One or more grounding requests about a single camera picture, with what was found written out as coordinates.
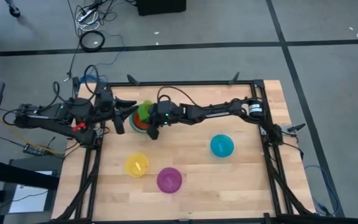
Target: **wooden table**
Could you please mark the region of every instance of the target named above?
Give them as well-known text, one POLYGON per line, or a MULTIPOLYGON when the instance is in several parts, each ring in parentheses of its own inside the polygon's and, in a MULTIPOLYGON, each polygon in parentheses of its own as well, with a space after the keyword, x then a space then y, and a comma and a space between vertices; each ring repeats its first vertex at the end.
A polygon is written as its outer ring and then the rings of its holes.
MULTIPOLYGON (((123 100, 156 100, 160 86, 114 87, 114 96, 123 100)), ((179 86, 201 106, 251 96, 249 85, 179 86)), ((279 81, 266 80, 265 89, 273 122, 291 124, 279 81)), ((176 104, 191 103, 176 90, 164 89, 176 104)), ((81 88, 80 97, 90 93, 81 88)), ((160 128, 156 141, 135 132, 125 122, 126 133, 117 135, 112 122, 111 132, 104 136, 93 221, 113 220, 177 220, 207 218, 255 218, 269 212, 274 216, 267 170, 265 167, 258 127, 235 116, 207 119, 200 124, 175 124, 160 128), (227 158, 212 155, 211 138, 226 134, 235 144, 227 158), (124 171, 124 163, 134 152, 149 158, 149 170, 134 178, 124 171), (162 193, 157 187, 157 174, 165 167, 178 169, 183 176, 181 189, 174 194, 162 193)), ((285 136, 284 141, 296 145, 285 136)), ((314 211, 308 182, 299 152, 290 146, 280 146, 289 188, 314 211)), ((59 216, 78 190, 85 150, 79 149, 63 163, 52 218, 59 216)), ((86 214, 89 191, 84 199, 86 214)))

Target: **black stripe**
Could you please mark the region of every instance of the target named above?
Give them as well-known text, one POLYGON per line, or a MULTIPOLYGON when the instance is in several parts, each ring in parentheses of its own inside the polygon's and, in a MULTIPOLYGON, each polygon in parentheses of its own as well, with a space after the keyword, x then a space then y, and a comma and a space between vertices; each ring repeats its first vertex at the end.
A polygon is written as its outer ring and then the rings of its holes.
POLYGON ((344 212, 343 212, 342 205, 341 205, 341 203, 339 201, 339 197, 338 197, 337 192, 336 192, 333 177, 331 175, 331 171, 329 170, 326 156, 324 155, 323 146, 321 145, 321 141, 320 141, 320 138, 318 136, 316 125, 314 124, 313 117, 311 115, 311 111, 310 111, 308 102, 306 100, 305 93, 303 92, 303 88, 302 88, 301 82, 299 80, 298 73, 296 72, 295 65, 293 63, 290 51, 288 49, 287 42, 285 41, 283 32, 281 30, 281 25, 280 25, 280 22, 278 21, 278 17, 277 17, 277 14, 275 12, 272 0, 266 0, 266 3, 267 3, 267 6, 268 6, 270 15, 272 17, 274 28, 276 30, 278 39, 279 39, 279 41, 281 43, 281 46, 282 46, 285 61, 287 62, 287 66, 288 66, 288 69, 289 69, 290 74, 291 74, 291 78, 292 78, 292 82, 293 82, 293 85, 294 85, 295 90, 296 90, 296 94, 298 95, 298 99, 299 99, 299 102, 300 102, 300 105, 301 105, 301 108, 302 108, 303 115, 305 116, 306 123, 307 123, 307 125, 309 127, 311 140, 313 142, 313 146, 314 146, 314 149, 315 149, 316 155, 317 155, 317 160, 318 160, 318 162, 320 164, 320 167, 327 172, 328 178, 327 178, 327 180, 324 179, 324 182, 325 182, 327 188, 328 188, 328 185, 330 185, 332 187, 333 193, 338 198, 337 205, 336 205, 336 200, 335 200, 334 196, 331 195, 330 193, 328 193, 329 199, 331 200, 331 204, 332 204, 333 208, 336 208, 336 206, 338 207, 336 216, 337 217, 344 217, 344 212))
POLYGON ((311 40, 311 41, 288 41, 288 46, 322 46, 322 45, 345 45, 358 44, 358 40, 311 40))
MULTIPOLYGON (((226 47, 279 47, 279 42, 226 42, 226 43, 207 43, 207 44, 170 44, 170 45, 148 45, 126 47, 126 52, 146 51, 146 50, 178 50, 178 49, 215 49, 226 47)), ((56 49, 56 50, 20 50, 0 52, 0 57, 5 56, 25 56, 25 55, 55 55, 73 54, 76 49, 56 49)), ((124 47, 104 47, 100 52, 121 52, 124 47)))

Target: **floor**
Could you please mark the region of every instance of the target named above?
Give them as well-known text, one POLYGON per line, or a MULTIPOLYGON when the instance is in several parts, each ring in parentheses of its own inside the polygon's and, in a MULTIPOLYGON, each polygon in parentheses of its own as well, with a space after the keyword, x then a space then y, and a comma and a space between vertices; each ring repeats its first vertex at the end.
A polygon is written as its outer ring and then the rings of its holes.
MULTIPOLYGON (((84 6, 84 0, 70 2, 84 6)), ((0 0, 1 107, 7 110, 46 105, 53 81, 68 96, 70 83, 63 80, 78 44, 66 1, 15 4, 19 19, 0 0)), ((140 81, 228 80, 236 72, 242 80, 280 80, 293 123, 308 125, 299 132, 305 166, 329 171, 342 207, 337 215, 358 218, 358 0, 187 0, 185 12, 145 17, 128 3, 114 10, 117 18, 100 30, 121 34, 128 48, 113 65, 98 65, 100 74, 110 82, 126 82, 127 74, 140 81)), ((73 76, 89 64, 111 62, 122 42, 107 35, 104 46, 105 52, 78 54, 73 76)), ((58 151, 66 146, 65 138, 47 131, 20 132, 38 144, 56 136, 51 147, 58 151)), ((1 124, 0 136, 19 141, 1 124)), ((0 140, 0 162, 28 157, 0 140)), ((320 170, 306 173, 315 200, 337 210, 320 170)), ((50 212, 25 213, 8 215, 5 223, 49 218, 50 212)))

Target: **black metal frame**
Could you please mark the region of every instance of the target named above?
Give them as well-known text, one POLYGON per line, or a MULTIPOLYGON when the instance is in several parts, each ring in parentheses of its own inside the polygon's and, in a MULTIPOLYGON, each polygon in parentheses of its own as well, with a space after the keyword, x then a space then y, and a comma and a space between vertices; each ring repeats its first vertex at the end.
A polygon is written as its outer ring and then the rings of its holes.
MULTIPOLYGON (((221 81, 179 81, 179 82, 142 82, 142 83, 131 83, 131 82, 122 82, 122 83, 108 83, 109 88, 113 87, 124 87, 124 86, 164 86, 164 85, 174 85, 174 86, 187 86, 187 85, 228 85, 229 81, 221 80, 221 81)), ((272 115, 269 108, 269 103, 267 100, 267 94, 264 87, 264 81, 263 80, 239 80, 235 81, 233 85, 249 85, 252 93, 252 97, 260 97, 262 98, 265 106, 265 115, 268 120, 272 120, 272 115), (257 95, 257 88, 260 90, 261 96, 257 95)), ((260 139, 262 143, 262 148, 264 152, 264 157, 266 164, 271 161, 270 157, 270 151, 269 151, 269 143, 266 141, 266 138, 260 134, 260 139)), ((103 148, 101 147, 100 150, 96 151, 96 157, 95 157, 95 163, 99 165, 100 163, 100 157, 101 157, 101 150, 103 148)), ((275 160, 277 163, 277 170, 280 178, 283 180, 284 183, 286 183, 285 180, 285 173, 283 169, 283 164, 280 156, 280 152, 278 150, 277 146, 273 147, 273 152, 275 154, 275 160)), ((86 179, 86 176, 88 175, 88 167, 90 164, 90 154, 91 149, 86 150, 85 159, 84 159, 84 166, 82 170, 81 175, 81 185, 83 185, 83 182, 86 179)), ((276 213, 276 215, 284 214, 282 213, 282 208, 280 207, 280 201, 278 197, 277 187, 275 184, 274 176, 271 173, 268 174, 268 181, 270 186, 270 191, 272 193, 272 202, 273 202, 273 209, 276 213)), ((88 202, 88 211, 86 214, 86 218, 92 219, 93 216, 93 207, 94 207, 94 200, 96 195, 96 184, 97 184, 97 178, 94 179, 94 181, 91 184, 91 193, 89 196, 89 202, 88 202)), ((284 195, 284 201, 285 201, 285 208, 287 210, 287 214, 292 215, 292 205, 289 201, 288 197, 284 195)), ((80 203, 75 212, 75 218, 81 218, 81 210, 82 210, 82 203, 80 203)), ((270 218, 268 213, 264 214, 264 218, 233 218, 233 219, 207 219, 207 220, 145 220, 145 221, 111 221, 111 222, 92 222, 92 223, 99 223, 99 224, 108 224, 108 223, 178 223, 178 222, 192 222, 192 223, 268 223, 269 221, 274 221, 274 218, 270 218)))

